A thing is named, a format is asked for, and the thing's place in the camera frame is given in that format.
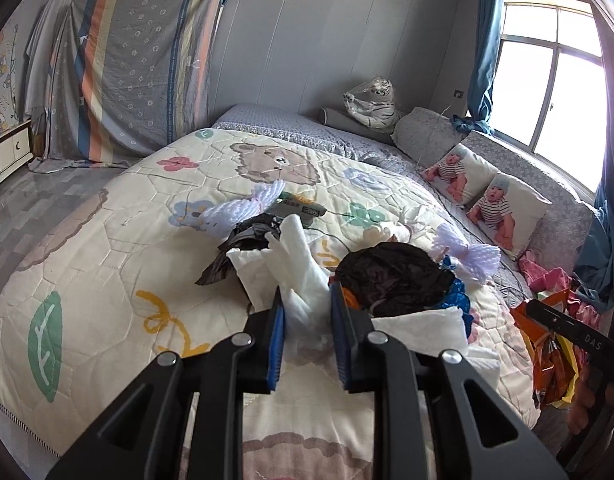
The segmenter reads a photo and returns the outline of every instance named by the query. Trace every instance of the window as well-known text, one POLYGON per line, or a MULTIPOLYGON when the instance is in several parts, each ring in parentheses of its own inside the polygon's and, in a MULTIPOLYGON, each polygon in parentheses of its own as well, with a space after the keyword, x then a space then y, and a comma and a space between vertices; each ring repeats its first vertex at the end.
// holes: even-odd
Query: window
POLYGON ((587 191, 598 187, 605 154, 600 56, 589 4, 505 0, 490 125, 587 191))

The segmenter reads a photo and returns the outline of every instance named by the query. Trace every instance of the blue curtain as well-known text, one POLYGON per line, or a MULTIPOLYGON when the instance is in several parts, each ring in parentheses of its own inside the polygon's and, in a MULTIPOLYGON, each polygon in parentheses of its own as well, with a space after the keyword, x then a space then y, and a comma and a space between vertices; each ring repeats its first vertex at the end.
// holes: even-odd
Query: blue curtain
POLYGON ((492 114, 494 72, 498 59, 502 29, 503 0, 479 0, 476 25, 476 57, 467 91, 467 108, 471 118, 453 116, 453 126, 460 133, 478 130, 491 134, 487 121, 492 114))
POLYGON ((574 272, 590 289, 580 294, 582 299, 603 312, 614 306, 614 33, 595 7, 594 17, 607 85, 607 145, 594 203, 598 214, 592 221, 574 272))

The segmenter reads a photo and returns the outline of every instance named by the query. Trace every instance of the baby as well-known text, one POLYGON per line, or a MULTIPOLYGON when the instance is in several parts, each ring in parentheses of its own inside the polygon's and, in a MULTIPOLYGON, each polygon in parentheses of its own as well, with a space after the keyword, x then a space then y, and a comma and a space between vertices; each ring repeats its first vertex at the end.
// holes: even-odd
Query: baby
POLYGON ((482 219, 487 227, 497 229, 494 241, 503 249, 511 251, 516 221, 510 203, 504 198, 509 189, 508 179, 502 175, 495 176, 485 195, 470 209, 467 217, 475 224, 482 219))
POLYGON ((460 144, 453 147, 444 159, 423 172, 426 180, 432 181, 437 175, 445 182, 449 182, 447 192, 453 196, 456 202, 463 201, 463 190, 467 184, 467 175, 463 165, 463 157, 466 150, 460 144))

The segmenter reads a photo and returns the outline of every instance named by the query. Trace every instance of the white cabinet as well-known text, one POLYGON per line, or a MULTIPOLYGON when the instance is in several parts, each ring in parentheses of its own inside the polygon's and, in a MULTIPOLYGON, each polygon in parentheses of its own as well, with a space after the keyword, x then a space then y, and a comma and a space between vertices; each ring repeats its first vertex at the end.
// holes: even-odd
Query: white cabinet
POLYGON ((29 144, 30 127, 31 121, 27 121, 0 136, 0 184, 34 158, 29 144))
POLYGON ((27 129, 24 129, 11 137, 11 139, 14 145, 14 156, 16 157, 16 160, 20 160, 30 151, 29 133, 27 132, 27 129))
POLYGON ((0 141, 0 173, 6 170, 16 161, 14 153, 14 139, 9 137, 0 141))

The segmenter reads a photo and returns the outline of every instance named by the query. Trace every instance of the baby photo pillow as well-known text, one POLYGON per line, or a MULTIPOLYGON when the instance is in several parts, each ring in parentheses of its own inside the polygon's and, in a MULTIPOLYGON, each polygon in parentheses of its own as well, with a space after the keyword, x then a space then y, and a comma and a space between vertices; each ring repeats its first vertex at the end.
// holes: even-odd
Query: baby photo pillow
POLYGON ((516 260, 527 249, 538 221, 551 204, 522 180, 498 173, 467 216, 516 260))
POLYGON ((421 175, 449 200, 463 205, 480 194, 497 173, 482 156, 457 144, 421 175))

